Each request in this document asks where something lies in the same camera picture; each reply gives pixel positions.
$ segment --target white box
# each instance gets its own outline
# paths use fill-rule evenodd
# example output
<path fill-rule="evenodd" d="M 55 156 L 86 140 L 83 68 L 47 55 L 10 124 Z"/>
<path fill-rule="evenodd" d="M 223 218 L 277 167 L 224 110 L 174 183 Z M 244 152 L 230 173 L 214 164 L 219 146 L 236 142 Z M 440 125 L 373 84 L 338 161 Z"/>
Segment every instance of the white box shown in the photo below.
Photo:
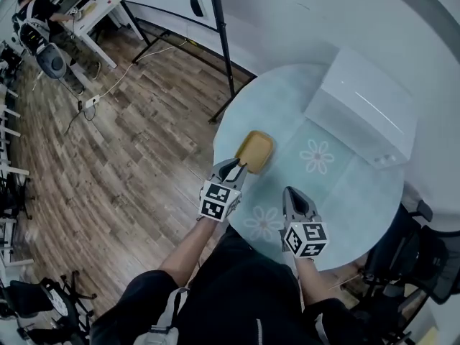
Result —
<path fill-rule="evenodd" d="M 329 244 L 324 222 L 292 222 L 284 241 L 298 258 L 317 257 Z"/>
<path fill-rule="evenodd" d="M 200 193 L 200 216 L 224 221 L 238 206 L 242 192 L 205 181 Z"/>
<path fill-rule="evenodd" d="M 305 115 L 377 169 L 410 159 L 418 118 L 412 97 L 348 48 L 333 61 Z"/>

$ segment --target round table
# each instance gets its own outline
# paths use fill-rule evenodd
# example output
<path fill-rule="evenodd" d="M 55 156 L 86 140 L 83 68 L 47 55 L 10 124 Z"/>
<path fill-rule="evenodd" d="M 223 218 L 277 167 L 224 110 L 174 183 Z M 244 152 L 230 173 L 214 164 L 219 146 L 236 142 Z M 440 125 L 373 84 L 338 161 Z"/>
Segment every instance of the round table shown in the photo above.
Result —
<path fill-rule="evenodd" d="M 382 238 L 404 183 L 402 166 L 375 170 L 305 117 L 326 71 L 298 64 L 256 78 L 226 110 L 213 143 L 216 164 L 234 157 L 251 130 L 274 139 L 269 162 L 261 174 L 248 174 L 229 222 L 257 251 L 293 267 L 292 255 L 281 250 L 282 191 L 289 185 L 302 190 L 315 201 L 329 233 L 329 245 L 316 258 L 319 270 L 354 261 Z"/>

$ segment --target white flower pattern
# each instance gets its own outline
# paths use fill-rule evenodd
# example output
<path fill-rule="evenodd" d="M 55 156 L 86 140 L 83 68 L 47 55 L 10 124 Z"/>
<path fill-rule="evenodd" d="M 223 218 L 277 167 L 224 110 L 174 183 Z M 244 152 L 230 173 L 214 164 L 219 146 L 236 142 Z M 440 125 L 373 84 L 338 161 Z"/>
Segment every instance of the white flower pattern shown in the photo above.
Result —
<path fill-rule="evenodd" d="M 306 166 L 307 173 L 312 173 L 318 169 L 320 174 L 325 175 L 328 172 L 326 163 L 334 162 L 334 156 L 327 153 L 328 142 L 322 141 L 318 147 L 313 139 L 309 139 L 308 147 L 310 147 L 310 151 L 301 151 L 299 154 L 301 159 L 308 161 Z"/>
<path fill-rule="evenodd" d="M 278 215 L 278 209 L 271 207 L 267 213 L 262 207 L 255 206 L 252 210 L 255 218 L 247 218 L 244 220 L 244 225 L 252 229 L 249 239 L 258 240 L 261 236 L 267 242 L 272 242 L 275 236 L 279 236 L 278 231 L 284 228 L 284 223 L 275 221 Z"/>

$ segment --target black t-shirt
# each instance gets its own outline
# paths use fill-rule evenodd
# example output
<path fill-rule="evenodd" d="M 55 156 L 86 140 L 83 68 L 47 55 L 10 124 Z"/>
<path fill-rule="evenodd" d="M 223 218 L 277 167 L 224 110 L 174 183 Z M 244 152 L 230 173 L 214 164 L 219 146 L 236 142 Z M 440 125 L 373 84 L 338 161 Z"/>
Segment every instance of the black t-shirt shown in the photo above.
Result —
<path fill-rule="evenodd" d="M 19 19 L 25 20 L 27 18 L 27 7 L 29 4 L 24 5 L 21 10 L 19 10 Z M 34 3 L 32 18 L 47 22 L 48 27 L 50 28 L 50 36 L 58 35 L 61 32 L 64 32 L 63 27 L 58 22 L 50 21 L 51 16 L 57 12 L 58 9 L 59 7 L 54 5 L 50 0 L 36 0 Z"/>
<path fill-rule="evenodd" d="M 177 288 L 163 271 L 136 277 L 94 323 L 91 344 L 132 345 L 157 323 Z M 179 345 L 256 345 L 260 339 L 264 345 L 320 345 L 324 336 L 330 345 L 381 344 L 368 339 L 340 300 L 325 300 L 302 312 L 290 269 L 255 251 L 213 253 L 172 325 L 179 330 Z"/>

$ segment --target microwave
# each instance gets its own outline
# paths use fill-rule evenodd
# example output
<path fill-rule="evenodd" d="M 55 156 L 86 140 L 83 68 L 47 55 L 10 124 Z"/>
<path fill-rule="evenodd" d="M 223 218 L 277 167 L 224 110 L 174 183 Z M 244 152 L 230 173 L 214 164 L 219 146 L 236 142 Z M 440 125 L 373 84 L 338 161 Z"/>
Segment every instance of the microwave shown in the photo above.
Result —
<path fill-rule="evenodd" d="M 410 159 L 418 119 L 411 95 L 349 48 L 339 51 L 305 115 L 376 169 Z"/>

